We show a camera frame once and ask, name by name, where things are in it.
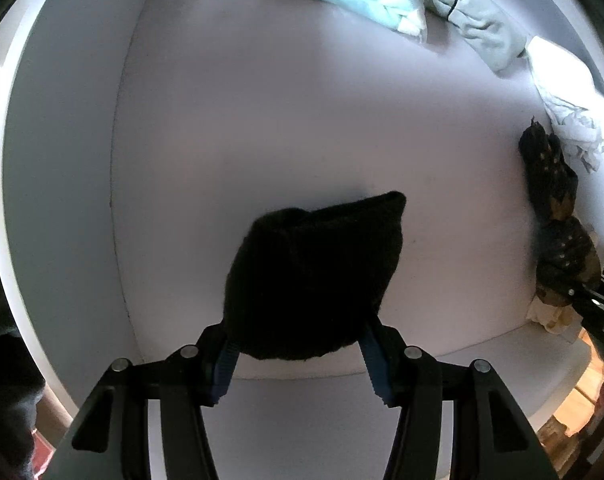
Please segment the black cloth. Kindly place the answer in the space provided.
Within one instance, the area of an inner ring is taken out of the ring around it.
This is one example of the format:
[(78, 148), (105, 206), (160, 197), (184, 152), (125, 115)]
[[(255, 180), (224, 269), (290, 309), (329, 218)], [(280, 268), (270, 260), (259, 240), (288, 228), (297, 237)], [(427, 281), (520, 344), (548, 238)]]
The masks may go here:
[(232, 347), (305, 361), (355, 344), (397, 269), (406, 203), (392, 191), (256, 219), (227, 275), (221, 324)]

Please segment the dark floral cloth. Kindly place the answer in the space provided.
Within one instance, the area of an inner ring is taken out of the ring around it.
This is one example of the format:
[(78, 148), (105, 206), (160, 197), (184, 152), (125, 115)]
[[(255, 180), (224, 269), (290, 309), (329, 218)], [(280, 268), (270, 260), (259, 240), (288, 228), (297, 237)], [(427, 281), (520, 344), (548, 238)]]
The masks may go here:
[(536, 218), (536, 295), (544, 304), (567, 307), (601, 280), (594, 241), (575, 216), (578, 175), (559, 137), (536, 120), (523, 131), (518, 152)]

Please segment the white floral cloth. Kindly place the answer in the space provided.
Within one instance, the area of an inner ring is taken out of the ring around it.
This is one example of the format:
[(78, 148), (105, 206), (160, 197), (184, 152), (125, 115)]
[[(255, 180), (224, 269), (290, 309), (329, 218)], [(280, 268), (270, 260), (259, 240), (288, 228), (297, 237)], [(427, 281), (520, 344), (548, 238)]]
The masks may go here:
[(604, 155), (604, 96), (580, 58), (539, 36), (525, 48), (530, 76), (565, 153), (590, 174)]

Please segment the light grey green cloth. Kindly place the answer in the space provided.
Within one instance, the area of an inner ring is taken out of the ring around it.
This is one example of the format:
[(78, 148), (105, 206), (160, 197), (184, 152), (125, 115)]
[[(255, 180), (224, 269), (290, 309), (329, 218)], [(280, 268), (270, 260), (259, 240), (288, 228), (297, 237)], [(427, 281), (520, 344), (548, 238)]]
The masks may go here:
[(458, 34), (494, 72), (512, 64), (525, 50), (525, 30), (492, 0), (430, 0), (430, 9)]

